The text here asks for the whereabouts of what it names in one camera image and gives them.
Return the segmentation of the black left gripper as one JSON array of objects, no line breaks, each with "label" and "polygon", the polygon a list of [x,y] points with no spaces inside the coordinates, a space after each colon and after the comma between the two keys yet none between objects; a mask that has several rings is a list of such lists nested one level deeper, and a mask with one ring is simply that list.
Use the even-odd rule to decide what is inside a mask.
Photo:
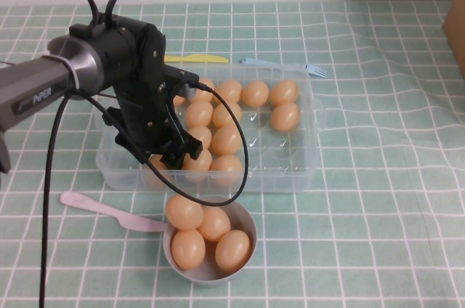
[{"label": "black left gripper", "polygon": [[181,170],[186,155],[198,158],[202,141],[183,128],[174,110],[174,92],[166,82],[155,89],[141,82],[124,82],[114,91],[124,127],[139,152],[137,160],[146,164],[160,155],[168,170]]}]

